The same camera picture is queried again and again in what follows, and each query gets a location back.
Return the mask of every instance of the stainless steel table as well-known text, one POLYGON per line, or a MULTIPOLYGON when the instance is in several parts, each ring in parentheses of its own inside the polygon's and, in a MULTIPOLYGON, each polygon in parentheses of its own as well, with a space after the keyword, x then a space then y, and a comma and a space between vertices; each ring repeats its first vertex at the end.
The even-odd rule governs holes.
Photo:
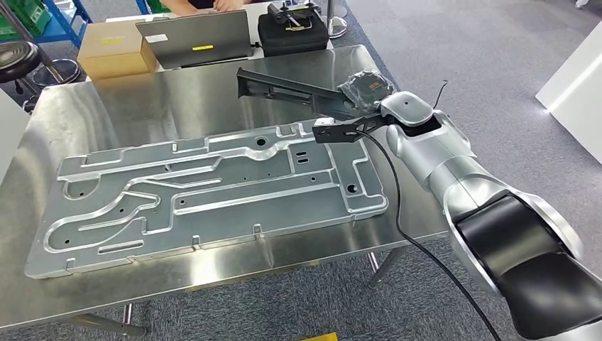
MULTIPOLYGON (((62 278, 36 280, 23 274, 46 195, 64 157, 313 117, 309 108, 296 104, 238 99, 235 74, 239 66, 330 88, 352 73, 376 68, 367 50, 354 46, 43 90, 0 186, 0 328, 73 317, 163 294, 406 245, 395 231, 395 206, 390 206, 384 215, 355 224, 62 278)), ((383 131, 377 131, 377 136, 383 141, 383 131)), ((387 196, 395 197, 384 157, 376 147, 366 145, 387 196)), ((423 241, 443 237, 445 223, 434 198, 420 188, 400 161, 396 162, 404 197, 403 228, 423 241)))

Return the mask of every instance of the white wall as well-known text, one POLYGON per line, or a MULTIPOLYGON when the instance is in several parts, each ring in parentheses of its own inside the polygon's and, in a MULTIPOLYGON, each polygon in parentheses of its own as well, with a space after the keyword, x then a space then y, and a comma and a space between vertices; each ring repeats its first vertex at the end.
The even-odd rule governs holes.
POLYGON ((602 163, 602 22, 535 97, 602 163))
POLYGON ((28 122, 29 115, 0 89, 0 183, 28 122))

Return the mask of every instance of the black cable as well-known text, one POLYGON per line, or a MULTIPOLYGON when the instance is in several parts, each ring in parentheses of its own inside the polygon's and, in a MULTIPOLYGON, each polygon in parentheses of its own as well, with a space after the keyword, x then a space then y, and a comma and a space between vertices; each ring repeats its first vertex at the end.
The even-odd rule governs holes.
POLYGON ((441 89, 439 89, 439 94, 437 95, 437 100, 434 101, 434 106, 433 109, 437 108, 437 104, 439 104, 439 98, 441 98, 441 93, 443 93, 443 88, 447 85, 447 81, 443 80, 443 85, 441 86, 441 89))
POLYGON ((393 177, 395 179, 395 188, 397 189, 398 209, 397 209, 397 216, 395 217, 395 225, 397 227, 397 231, 399 232, 399 234, 401 234, 402 237, 406 238, 406 240, 408 240, 412 245, 414 245, 420 251, 422 251, 424 254, 426 254, 431 260, 433 260, 433 262, 436 265, 439 266, 439 268, 441 268, 441 270, 443 270, 443 272, 451 279, 451 281, 454 282, 454 284, 456 284, 458 289, 460 289, 460 291, 464 294, 464 297, 466 297, 468 302, 472 305, 472 308, 474 308, 474 310, 476 311, 478 316, 483 320, 483 323, 485 323, 485 326, 491 333, 491 336, 493 336, 493 339, 495 341, 501 341, 502 339, 500 339, 500 336, 496 332, 496 329, 493 328, 493 326, 491 325, 491 322, 489 322, 489 319, 487 318, 487 316, 485 316, 485 313, 481 310, 481 308, 478 306, 478 304, 475 302, 474 298, 472 298, 471 294, 466 290, 466 288, 464 288, 462 283, 460 283, 458 278, 456 276, 454 276, 454 274, 447 268, 447 266, 445 266, 434 254, 432 254, 429 250, 427 250, 419 242, 416 242, 412 237, 408 236, 404 231, 401 230, 401 223, 400 223, 400 220, 401 220, 401 189, 399 187, 399 184, 400 184, 399 177, 397 175, 397 171, 395 171, 395 166, 393 165, 393 161, 387 154, 385 147, 383 147, 383 145, 380 142, 378 142, 372 135, 366 134, 363 131, 357 131, 357 132, 358 132, 358 134, 363 135, 364 137, 366 137, 367 139, 372 141, 378 147, 378 149, 380 149, 381 152, 383 152, 383 155, 385 156, 385 158, 387 159, 387 162, 389 163, 389 166, 391 167, 391 171, 393 172, 393 177))

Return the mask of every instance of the stamped metal sheet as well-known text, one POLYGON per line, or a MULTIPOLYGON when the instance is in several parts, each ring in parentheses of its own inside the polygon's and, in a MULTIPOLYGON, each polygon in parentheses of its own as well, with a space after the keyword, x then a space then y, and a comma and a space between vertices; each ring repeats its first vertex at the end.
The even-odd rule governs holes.
POLYGON ((316 144, 313 123, 66 158, 26 275, 66 276, 385 212, 363 142, 316 144))

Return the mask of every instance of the black bag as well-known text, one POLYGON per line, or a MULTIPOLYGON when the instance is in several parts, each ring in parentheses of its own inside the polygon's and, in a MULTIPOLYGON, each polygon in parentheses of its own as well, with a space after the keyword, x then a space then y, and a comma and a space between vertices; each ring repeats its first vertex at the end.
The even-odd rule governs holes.
POLYGON ((317 17, 309 17, 312 27, 302 31, 289 31, 288 24, 276 23, 270 14, 259 16, 259 39, 263 55, 288 55, 291 53, 326 50, 328 30, 317 17))

